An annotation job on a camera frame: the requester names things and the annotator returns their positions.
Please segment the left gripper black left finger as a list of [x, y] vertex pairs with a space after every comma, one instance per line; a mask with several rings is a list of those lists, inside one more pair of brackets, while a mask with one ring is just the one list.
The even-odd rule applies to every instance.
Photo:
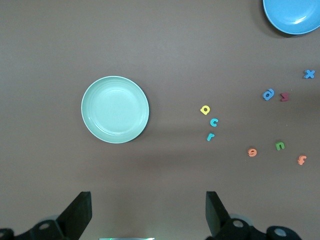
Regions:
[[2, 240], [78, 240], [91, 219], [91, 192], [83, 191], [56, 219], [43, 220], [20, 235], [15, 235], [10, 228], [2, 228], [0, 238]]

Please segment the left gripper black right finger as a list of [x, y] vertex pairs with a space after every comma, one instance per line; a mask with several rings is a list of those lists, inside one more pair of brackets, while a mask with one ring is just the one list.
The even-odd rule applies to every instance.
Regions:
[[231, 217], [215, 191], [206, 192], [205, 217], [211, 233], [208, 240], [300, 240], [292, 229], [270, 226], [266, 232], [257, 230], [247, 221]]

